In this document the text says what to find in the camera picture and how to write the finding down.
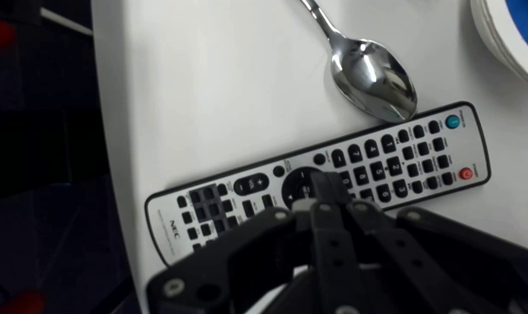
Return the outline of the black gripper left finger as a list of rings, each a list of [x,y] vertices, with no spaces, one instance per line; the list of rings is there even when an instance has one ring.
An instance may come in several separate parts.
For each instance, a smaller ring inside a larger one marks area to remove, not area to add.
[[[292,280],[299,213],[269,208],[154,274],[149,314],[240,314]]]

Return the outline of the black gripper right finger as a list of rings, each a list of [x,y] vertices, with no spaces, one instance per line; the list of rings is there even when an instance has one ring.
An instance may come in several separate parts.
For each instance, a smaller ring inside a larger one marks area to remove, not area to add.
[[[421,208],[386,217],[311,177],[322,302],[357,314],[528,314],[528,250]]]

